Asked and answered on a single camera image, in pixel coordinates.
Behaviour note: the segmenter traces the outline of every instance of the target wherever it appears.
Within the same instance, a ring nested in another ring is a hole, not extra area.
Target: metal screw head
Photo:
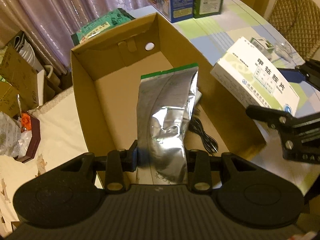
[[[287,119],[284,116],[279,117],[280,123],[285,123]]]
[[[210,188],[210,185],[206,182],[198,182],[195,184],[195,189],[199,191],[205,191]]]
[[[291,150],[293,148],[293,142],[288,140],[285,142],[285,147],[289,150]]]

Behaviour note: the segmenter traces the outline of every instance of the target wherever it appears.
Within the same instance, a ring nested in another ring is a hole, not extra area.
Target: green stripe
[[[163,75],[163,74],[168,74],[168,73],[184,70],[184,69],[187,69],[187,68],[193,68],[193,67],[197,67],[197,66],[198,66],[197,63],[192,63],[192,64],[181,66],[181,67],[175,67],[175,68],[172,68],[172,69],[169,69],[169,70],[153,72],[153,73],[150,73],[150,74],[142,75],[141,79],[145,79],[145,78],[149,78],[149,77],[155,77],[155,76],[159,76],[159,75]]]

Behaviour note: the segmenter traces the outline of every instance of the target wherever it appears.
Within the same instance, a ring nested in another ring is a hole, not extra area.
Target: black cable
[[[217,141],[205,133],[199,118],[191,117],[189,131],[200,136],[204,148],[210,155],[214,156],[214,153],[218,152]]]
[[[282,33],[281,28],[280,28],[280,30],[277,30],[284,38],[286,38],[286,36],[287,36],[288,32],[290,31],[290,29],[295,25],[295,23],[297,21],[297,18],[298,18],[298,15],[299,15],[299,13],[298,13],[298,0],[295,0],[295,2],[296,2],[296,11],[295,11],[296,16],[294,18],[293,23],[289,26],[289,28],[286,30],[285,33]]]

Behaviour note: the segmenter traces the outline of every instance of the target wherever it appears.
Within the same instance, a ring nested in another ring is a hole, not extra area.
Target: orange object
[[[23,127],[25,127],[28,131],[31,130],[31,119],[30,119],[30,115],[28,115],[27,113],[22,113],[21,125],[22,125]]]

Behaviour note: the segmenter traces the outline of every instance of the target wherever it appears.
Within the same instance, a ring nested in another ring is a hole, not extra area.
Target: chair
[[[312,58],[320,46],[320,8],[313,0],[297,0],[297,6],[296,0],[276,0],[268,22],[304,60]]]

